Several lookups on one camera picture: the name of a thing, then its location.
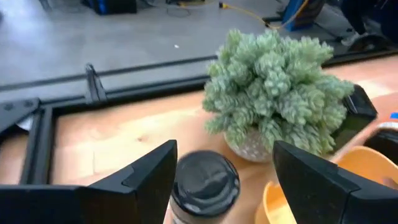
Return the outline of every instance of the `cable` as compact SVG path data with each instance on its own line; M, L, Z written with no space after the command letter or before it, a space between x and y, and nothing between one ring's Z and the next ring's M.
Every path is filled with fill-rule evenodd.
M146 4L154 7L162 7L166 9L200 9L202 6L214 3L215 0L208 0L198 3L187 3L187 2L177 2L177 5L170 5L170 4L155 4L153 2L149 2L148 0L143 0Z
M290 17L284 24L282 24L280 26L272 26L272 25L270 25L268 22L264 21L262 19L262 17L256 15L255 13L253 13L253 12L247 10L247 9L243 9L243 8L240 8L240 7L236 7L236 6L232 6L232 5L229 5L229 4L225 4L223 2L220 2L220 8L222 8L222 9L234 9L234 10L237 10L239 12L243 12L243 13L245 13L245 14L247 14L247 15L249 15L249 16L251 16L251 17L253 17L253 18L255 18L255 19L259 20L259 21L261 21L262 23L264 23L267 27L269 27L271 29L280 29L280 28L285 27L290 22L292 22L304 10L304 7L308 4L308 2L309 2L309 0L304 0L303 4L299 7L297 12L292 17Z

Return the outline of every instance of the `wooden table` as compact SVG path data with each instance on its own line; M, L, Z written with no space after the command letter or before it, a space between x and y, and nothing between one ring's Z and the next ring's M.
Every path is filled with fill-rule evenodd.
M328 72L360 84L379 112L377 121L355 137L361 144L374 125L398 111L398 56L335 67ZM210 136L203 123L203 92L159 98L100 111L71 114L58 120L53 164L54 184L88 185L135 161L168 139L178 141L178 156L201 149L224 154L241 178L241 195L225 223L253 223L254 212L271 165L245 161L227 147L222 135ZM0 150L0 184L16 184L21 174L26 135L7 139Z

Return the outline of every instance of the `yellow bowl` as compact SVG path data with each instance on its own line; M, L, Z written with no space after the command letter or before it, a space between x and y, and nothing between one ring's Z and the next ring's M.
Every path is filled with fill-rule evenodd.
M386 177L398 182L398 166L380 152L368 147L356 146L336 163L341 168L380 184L384 184L383 179ZM296 224L279 184L269 182L266 185L255 222L256 224Z

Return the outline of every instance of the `green plant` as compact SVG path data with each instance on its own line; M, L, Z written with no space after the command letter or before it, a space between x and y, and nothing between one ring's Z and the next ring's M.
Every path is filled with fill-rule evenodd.
M333 150L330 134L346 116L341 100L354 88L322 71L332 56L333 48L318 39L230 31L218 60L208 67L203 108L217 115L205 128L225 132L235 146L257 129L268 151L275 140L317 155Z

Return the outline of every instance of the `plant pot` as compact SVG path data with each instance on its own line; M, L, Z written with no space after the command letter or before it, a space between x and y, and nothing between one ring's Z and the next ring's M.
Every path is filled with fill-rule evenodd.
M248 135L243 142L243 144L235 145L231 144L225 134L225 141L227 142L229 148L232 149L238 156L243 159L252 161L252 162L270 162L272 160L272 153L269 153L271 150L267 150L262 145L260 134L257 130L252 129L248 132Z

